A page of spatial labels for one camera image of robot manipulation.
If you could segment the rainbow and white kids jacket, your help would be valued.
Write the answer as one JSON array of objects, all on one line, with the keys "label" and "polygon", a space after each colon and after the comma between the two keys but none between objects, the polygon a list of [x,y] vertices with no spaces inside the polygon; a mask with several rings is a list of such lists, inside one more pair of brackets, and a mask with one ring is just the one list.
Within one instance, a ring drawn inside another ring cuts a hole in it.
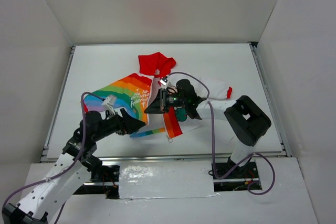
[{"label": "rainbow and white kids jacket", "polygon": [[129,74],[84,99],[85,111],[125,109],[146,125],[158,126],[132,137],[166,132],[174,138],[200,125],[209,118],[209,101],[231,104],[233,88],[211,78],[194,79],[188,74],[172,72],[174,58],[160,52],[139,55],[139,71]]}]

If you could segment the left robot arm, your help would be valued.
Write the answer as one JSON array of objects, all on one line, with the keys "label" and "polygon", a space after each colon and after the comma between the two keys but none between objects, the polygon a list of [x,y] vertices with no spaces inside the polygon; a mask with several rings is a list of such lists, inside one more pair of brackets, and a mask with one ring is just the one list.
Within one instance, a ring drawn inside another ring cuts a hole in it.
[{"label": "left robot arm", "polygon": [[84,114],[73,136],[45,177],[29,185],[30,193],[16,204],[7,200],[2,207],[4,223],[48,223],[87,181],[98,181],[107,167],[94,156],[96,142],[111,135],[130,135],[146,125],[130,116],[125,109],[121,114],[89,111]]}]

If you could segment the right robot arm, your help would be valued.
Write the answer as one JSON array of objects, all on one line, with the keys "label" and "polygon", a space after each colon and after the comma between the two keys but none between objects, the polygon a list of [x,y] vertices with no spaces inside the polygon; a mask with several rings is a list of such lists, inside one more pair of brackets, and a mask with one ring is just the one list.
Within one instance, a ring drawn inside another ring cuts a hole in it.
[{"label": "right robot arm", "polygon": [[[210,175],[224,179],[232,175],[241,177],[253,156],[261,137],[271,127],[265,112],[247,95],[232,99],[231,87],[215,84],[212,95],[205,81],[193,83],[190,78],[169,83],[161,80],[161,87],[152,102],[144,110],[146,114],[161,114],[169,138],[182,136],[197,129],[205,121],[211,127],[212,169]],[[223,133],[219,123],[236,139],[236,144],[225,165],[216,161],[215,141]]]}]

